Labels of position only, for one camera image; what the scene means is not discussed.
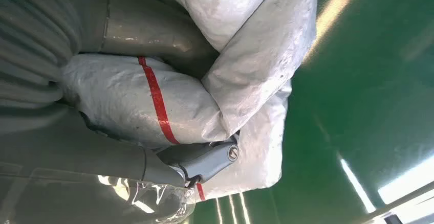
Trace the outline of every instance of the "green floor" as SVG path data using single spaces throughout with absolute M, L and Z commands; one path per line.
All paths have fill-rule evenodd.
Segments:
M 340 159 L 383 207 L 377 190 L 434 154 L 433 42 L 434 0 L 319 0 L 282 179 L 245 193 L 245 209 L 239 194 L 200 203 L 189 223 L 357 223 L 367 210 Z

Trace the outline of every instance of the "shiny surface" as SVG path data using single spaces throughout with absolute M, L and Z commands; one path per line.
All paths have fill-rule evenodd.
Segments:
M 246 211 L 239 195 L 209 200 L 189 223 L 361 223 L 432 181 L 433 15 L 434 0 L 319 0 L 318 40 L 293 78 L 282 179 L 244 193 Z M 427 200 L 395 212 L 430 223 L 432 210 Z
M 120 177 L 0 163 L 0 223 L 170 224 L 193 210 L 193 191 Z

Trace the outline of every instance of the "gray plastic part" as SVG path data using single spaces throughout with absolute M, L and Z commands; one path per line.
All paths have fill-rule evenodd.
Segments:
M 146 153 L 146 171 L 143 180 L 156 184 L 170 183 L 172 186 L 184 187 L 184 178 L 164 164 L 151 150 L 145 150 Z
M 200 175 L 200 182 L 207 182 L 214 175 L 235 162 L 236 159 L 231 160 L 229 158 L 229 150 L 233 147 L 238 149 L 236 144 L 230 142 L 218 145 L 193 160 L 179 163 L 179 166 L 184 170 L 187 178 Z
M 143 149 L 122 144 L 89 130 L 75 110 L 56 105 L 62 116 L 34 129 L 0 134 L 0 162 L 20 165 L 31 172 L 37 168 L 110 175 L 141 181 L 145 171 Z M 25 124 L 24 117 L 12 119 Z

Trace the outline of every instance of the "red stripe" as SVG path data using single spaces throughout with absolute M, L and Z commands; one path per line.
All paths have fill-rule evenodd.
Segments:
M 203 194 L 202 184 L 197 183 L 196 186 L 198 188 L 199 197 L 201 198 L 202 201 L 205 201 L 205 195 Z
M 139 57 L 139 64 L 143 67 L 146 79 L 148 79 L 150 93 L 152 95 L 152 101 L 154 102 L 154 108 L 155 112 L 157 113 L 157 118 L 158 122 L 160 123 L 161 131 L 163 131 L 163 134 L 164 136 L 166 136 L 166 139 L 168 141 L 178 145 L 179 142 L 177 141 L 177 139 L 175 139 L 172 129 L 170 128 L 169 118 L 167 117 L 166 108 L 164 106 L 163 95 L 161 94 L 161 90 L 158 86 L 154 71 L 146 65 L 145 57 Z

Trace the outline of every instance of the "white tarp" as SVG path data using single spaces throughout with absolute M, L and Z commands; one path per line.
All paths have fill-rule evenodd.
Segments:
M 198 79 L 157 59 L 144 61 L 145 66 L 138 57 L 74 56 L 62 69 L 64 97 L 104 132 L 148 148 L 227 139 L 219 108 Z M 167 119 L 157 114 L 163 110 Z M 176 141 L 165 134 L 167 126 Z

